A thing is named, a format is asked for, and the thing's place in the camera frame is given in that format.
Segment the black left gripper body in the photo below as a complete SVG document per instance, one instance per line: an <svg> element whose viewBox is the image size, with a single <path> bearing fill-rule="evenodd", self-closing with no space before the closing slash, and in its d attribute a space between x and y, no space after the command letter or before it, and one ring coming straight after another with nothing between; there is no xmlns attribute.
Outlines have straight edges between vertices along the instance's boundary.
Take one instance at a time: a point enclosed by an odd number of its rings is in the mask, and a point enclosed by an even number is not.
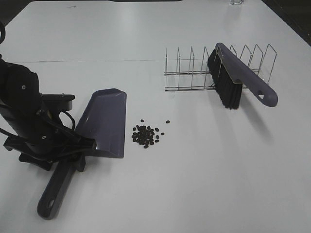
<svg viewBox="0 0 311 233"><path fill-rule="evenodd" d="M13 135L3 130L2 133L7 135L3 146L8 151L20 152L21 162L50 170L52 163L69 157L80 143L80 136L73 128L62 123L59 117L61 112L75 123L72 116L64 110L40 110L31 118L15 110L3 110L2 117L17 133Z"/></svg>

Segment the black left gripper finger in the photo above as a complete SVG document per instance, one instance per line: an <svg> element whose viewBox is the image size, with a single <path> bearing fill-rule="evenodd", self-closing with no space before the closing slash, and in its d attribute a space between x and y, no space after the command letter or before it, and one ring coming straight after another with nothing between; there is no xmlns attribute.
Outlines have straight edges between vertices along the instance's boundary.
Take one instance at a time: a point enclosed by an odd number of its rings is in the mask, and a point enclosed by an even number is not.
<svg viewBox="0 0 311 233"><path fill-rule="evenodd" d="M83 152L89 150L95 150L97 142L93 138L81 137L78 142L73 142L70 145L71 152Z"/></svg>
<svg viewBox="0 0 311 233"><path fill-rule="evenodd" d="M75 154L71 159L73 167L78 172L84 172L86 166L85 156L83 154Z"/></svg>

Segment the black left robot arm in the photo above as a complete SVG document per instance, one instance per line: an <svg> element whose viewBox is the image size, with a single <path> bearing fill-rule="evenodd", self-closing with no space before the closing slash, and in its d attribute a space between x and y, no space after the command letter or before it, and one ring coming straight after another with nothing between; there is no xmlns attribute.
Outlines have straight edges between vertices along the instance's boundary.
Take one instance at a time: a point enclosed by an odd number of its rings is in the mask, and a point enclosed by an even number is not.
<svg viewBox="0 0 311 233"><path fill-rule="evenodd" d="M0 114L15 134L7 136L4 147L20 152L19 160L50 170L52 164L74 160L76 154L96 148L96 141L79 135L75 125L65 126L59 115L69 114L75 96L41 94L35 72L19 64L0 61Z"/></svg>

